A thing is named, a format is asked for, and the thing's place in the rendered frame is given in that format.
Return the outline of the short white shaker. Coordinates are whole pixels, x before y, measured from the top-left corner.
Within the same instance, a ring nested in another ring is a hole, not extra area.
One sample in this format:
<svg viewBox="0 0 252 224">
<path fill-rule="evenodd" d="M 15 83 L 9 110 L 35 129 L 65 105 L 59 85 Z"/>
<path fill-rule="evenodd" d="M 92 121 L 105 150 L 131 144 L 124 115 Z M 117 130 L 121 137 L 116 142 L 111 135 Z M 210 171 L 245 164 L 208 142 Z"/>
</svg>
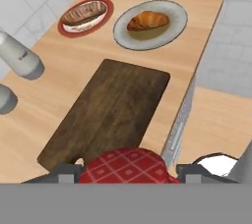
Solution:
<svg viewBox="0 0 252 224">
<path fill-rule="evenodd" d="M 7 86 L 0 84 L 0 114 L 10 113 L 18 104 L 17 95 Z"/>
</svg>

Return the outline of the golden brown croissant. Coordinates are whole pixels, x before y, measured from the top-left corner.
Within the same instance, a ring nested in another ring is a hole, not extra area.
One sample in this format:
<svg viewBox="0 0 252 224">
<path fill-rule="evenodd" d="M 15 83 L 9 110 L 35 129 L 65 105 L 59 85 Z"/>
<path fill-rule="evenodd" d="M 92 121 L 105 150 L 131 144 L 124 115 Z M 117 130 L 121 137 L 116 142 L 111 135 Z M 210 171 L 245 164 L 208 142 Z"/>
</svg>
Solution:
<svg viewBox="0 0 252 224">
<path fill-rule="evenodd" d="M 127 25 L 129 31 L 141 31 L 166 26 L 169 23 L 169 17 L 162 13 L 153 11 L 144 11 L 132 18 Z"/>
</svg>

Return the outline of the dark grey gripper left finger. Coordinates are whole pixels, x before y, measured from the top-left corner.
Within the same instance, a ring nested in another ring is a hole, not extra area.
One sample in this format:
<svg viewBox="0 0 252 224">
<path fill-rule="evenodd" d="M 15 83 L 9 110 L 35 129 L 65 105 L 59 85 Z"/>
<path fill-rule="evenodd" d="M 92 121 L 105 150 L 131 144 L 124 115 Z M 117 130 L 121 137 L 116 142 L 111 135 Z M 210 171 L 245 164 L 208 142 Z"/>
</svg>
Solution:
<svg viewBox="0 0 252 224">
<path fill-rule="evenodd" d="M 25 184 L 78 183 L 82 169 L 83 166 L 81 164 L 58 163 L 48 174 L 27 180 Z"/>
</svg>

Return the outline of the brown pastry in white wrapper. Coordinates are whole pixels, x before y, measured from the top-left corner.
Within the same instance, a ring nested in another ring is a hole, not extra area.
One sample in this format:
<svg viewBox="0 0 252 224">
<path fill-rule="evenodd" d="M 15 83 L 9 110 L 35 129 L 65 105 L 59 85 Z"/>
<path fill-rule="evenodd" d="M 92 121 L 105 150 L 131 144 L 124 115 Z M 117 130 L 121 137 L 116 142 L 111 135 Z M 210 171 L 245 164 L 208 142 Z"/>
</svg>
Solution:
<svg viewBox="0 0 252 224">
<path fill-rule="evenodd" d="M 60 19 L 63 28 L 72 33 L 82 32 L 96 26 L 107 13 L 107 5 L 90 1 L 67 11 Z"/>
</svg>

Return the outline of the white bowl with dark rim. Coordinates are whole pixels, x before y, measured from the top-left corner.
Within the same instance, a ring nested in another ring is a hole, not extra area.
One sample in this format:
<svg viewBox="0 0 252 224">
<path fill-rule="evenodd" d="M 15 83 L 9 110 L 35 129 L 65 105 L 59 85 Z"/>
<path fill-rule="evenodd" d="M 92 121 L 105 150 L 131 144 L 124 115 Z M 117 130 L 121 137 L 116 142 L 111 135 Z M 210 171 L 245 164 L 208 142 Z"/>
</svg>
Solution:
<svg viewBox="0 0 252 224">
<path fill-rule="evenodd" d="M 237 158 L 222 152 L 216 152 L 197 158 L 193 161 L 193 164 L 202 165 L 214 175 L 226 177 L 236 162 Z"/>
</svg>

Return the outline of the dark wooden cutting board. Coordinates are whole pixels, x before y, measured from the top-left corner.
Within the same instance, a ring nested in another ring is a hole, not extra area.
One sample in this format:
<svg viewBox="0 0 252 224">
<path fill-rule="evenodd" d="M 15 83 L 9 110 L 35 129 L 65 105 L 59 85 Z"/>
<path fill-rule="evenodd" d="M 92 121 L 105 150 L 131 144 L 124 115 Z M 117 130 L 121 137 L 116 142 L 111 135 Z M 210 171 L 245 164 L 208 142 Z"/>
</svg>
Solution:
<svg viewBox="0 0 252 224">
<path fill-rule="evenodd" d="M 106 150 L 137 147 L 169 83 L 170 73 L 105 59 L 50 138 L 37 162 L 86 163 Z"/>
</svg>

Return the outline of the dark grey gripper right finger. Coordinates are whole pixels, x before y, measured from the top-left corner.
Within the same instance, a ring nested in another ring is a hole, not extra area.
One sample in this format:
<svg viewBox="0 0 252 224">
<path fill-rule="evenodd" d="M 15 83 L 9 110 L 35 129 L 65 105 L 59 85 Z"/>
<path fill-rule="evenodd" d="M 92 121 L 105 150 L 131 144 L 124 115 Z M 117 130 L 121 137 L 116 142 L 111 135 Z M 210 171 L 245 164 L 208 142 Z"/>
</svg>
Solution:
<svg viewBox="0 0 252 224">
<path fill-rule="evenodd" d="M 183 184 L 235 184 L 226 177 L 213 175 L 199 164 L 178 164 L 176 166 L 177 179 Z"/>
</svg>

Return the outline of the red round plate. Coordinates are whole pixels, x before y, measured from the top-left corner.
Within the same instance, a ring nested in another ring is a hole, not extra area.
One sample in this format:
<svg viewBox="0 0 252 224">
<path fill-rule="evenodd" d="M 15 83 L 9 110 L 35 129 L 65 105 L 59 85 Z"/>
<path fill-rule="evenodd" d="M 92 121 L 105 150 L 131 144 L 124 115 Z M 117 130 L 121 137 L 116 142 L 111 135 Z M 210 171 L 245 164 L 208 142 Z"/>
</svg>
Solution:
<svg viewBox="0 0 252 224">
<path fill-rule="evenodd" d="M 103 27 L 113 11 L 111 0 L 83 0 L 60 17 L 57 28 L 60 34 L 69 38 L 85 36 Z"/>
</svg>

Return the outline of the grey round plate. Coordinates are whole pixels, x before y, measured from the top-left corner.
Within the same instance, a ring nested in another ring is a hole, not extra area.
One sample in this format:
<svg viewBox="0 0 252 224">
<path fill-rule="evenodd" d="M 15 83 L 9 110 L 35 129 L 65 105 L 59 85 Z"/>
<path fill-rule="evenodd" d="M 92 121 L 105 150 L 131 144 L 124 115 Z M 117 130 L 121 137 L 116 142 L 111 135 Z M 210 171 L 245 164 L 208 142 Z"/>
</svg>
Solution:
<svg viewBox="0 0 252 224">
<path fill-rule="evenodd" d="M 151 0 L 131 7 L 113 26 L 113 38 L 135 51 L 157 49 L 177 38 L 186 28 L 188 14 L 178 3 Z"/>
</svg>

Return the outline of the red checked round lid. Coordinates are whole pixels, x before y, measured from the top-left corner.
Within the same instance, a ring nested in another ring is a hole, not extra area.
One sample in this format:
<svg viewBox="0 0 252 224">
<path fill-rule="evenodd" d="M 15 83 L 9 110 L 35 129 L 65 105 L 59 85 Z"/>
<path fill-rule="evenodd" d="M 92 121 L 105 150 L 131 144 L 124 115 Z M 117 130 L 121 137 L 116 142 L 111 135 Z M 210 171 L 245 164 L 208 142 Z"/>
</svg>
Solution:
<svg viewBox="0 0 252 224">
<path fill-rule="evenodd" d="M 145 148 L 124 147 L 93 159 L 82 171 L 80 183 L 179 184 L 168 174 L 163 159 Z"/>
</svg>

